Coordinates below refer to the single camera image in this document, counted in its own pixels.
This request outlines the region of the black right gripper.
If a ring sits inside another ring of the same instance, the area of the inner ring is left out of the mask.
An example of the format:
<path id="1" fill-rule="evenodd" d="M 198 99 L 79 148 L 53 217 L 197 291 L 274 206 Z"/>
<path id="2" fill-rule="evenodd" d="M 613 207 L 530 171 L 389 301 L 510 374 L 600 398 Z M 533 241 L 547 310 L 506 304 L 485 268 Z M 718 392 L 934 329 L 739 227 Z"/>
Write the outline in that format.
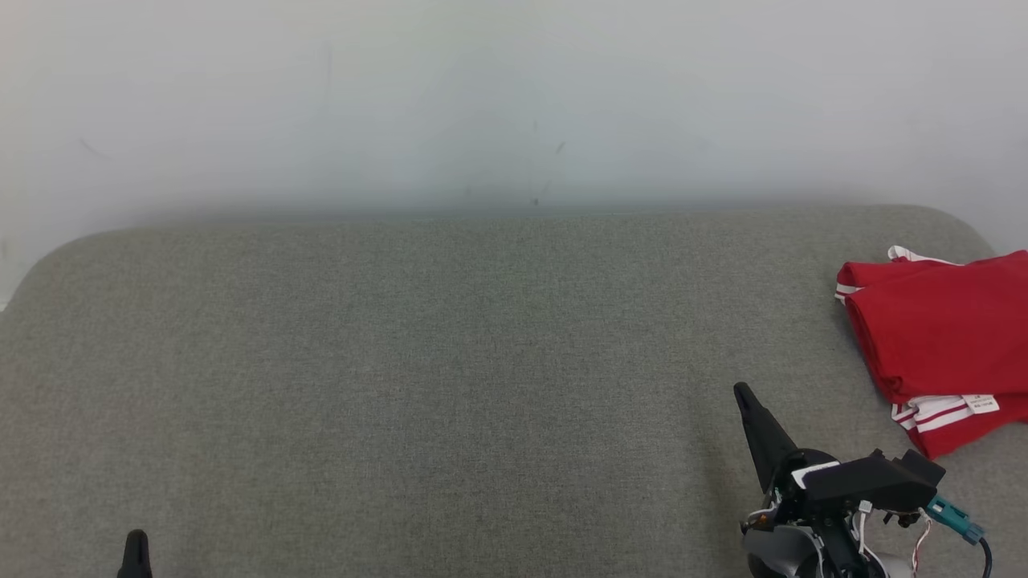
<path id="1" fill-rule="evenodd" d="M 732 390 L 757 481 L 776 516 L 846 516 L 862 502 L 909 515 L 907 458 L 886 458 L 876 450 L 842 463 L 820 450 L 797 449 L 748 384 L 735 383 Z"/>

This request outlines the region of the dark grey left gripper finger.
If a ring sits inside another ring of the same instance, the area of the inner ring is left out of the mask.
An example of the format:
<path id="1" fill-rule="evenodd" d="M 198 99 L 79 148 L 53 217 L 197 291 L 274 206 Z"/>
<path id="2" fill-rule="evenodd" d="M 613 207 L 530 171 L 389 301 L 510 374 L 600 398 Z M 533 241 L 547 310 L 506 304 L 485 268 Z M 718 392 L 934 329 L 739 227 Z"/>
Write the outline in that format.
<path id="1" fill-rule="evenodd" d="M 117 578 L 153 578 L 149 555 L 149 538 L 143 530 L 132 530 L 126 535 L 124 555 L 117 572 Z"/>

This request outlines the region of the red basketball jersey white sleeves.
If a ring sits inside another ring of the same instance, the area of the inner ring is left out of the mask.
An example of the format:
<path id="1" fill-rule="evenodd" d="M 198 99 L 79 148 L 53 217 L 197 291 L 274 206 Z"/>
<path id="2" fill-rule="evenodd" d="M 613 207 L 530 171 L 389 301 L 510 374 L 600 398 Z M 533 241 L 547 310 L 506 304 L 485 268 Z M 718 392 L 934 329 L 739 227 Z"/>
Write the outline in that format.
<path id="1" fill-rule="evenodd" d="M 843 306 L 892 420 L 926 457 L 1028 423 L 1028 251 L 875 284 Z"/>

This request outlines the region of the grey fabric sofa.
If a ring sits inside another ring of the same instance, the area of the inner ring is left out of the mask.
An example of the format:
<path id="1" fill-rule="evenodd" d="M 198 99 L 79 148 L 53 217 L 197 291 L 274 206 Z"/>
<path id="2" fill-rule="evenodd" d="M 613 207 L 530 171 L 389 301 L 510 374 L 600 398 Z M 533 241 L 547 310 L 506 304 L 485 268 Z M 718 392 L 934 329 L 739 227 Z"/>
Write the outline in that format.
<path id="1" fill-rule="evenodd" d="M 909 442 L 834 277 L 993 255 L 921 207 L 138 228 L 0 314 L 0 578 L 750 578 L 732 388 Z"/>

